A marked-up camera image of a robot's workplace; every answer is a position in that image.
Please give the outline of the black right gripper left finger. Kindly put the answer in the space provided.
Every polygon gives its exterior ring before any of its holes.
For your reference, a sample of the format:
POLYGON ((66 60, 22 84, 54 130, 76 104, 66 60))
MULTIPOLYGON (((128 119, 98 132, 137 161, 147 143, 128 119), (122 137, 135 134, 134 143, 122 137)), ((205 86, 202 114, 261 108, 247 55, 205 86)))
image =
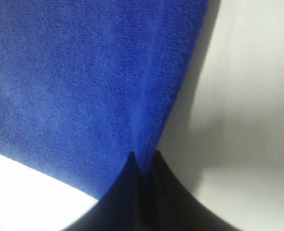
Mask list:
POLYGON ((86 214, 65 231, 143 231, 140 171, 130 153, 117 180, 86 214))

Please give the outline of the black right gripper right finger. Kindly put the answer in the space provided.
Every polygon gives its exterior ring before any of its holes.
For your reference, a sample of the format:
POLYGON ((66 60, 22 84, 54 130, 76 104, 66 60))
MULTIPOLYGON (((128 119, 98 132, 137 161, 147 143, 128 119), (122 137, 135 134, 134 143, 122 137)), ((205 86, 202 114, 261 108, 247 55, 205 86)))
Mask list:
POLYGON ((145 199, 149 231, 234 231, 236 228, 202 205, 155 151, 145 199))

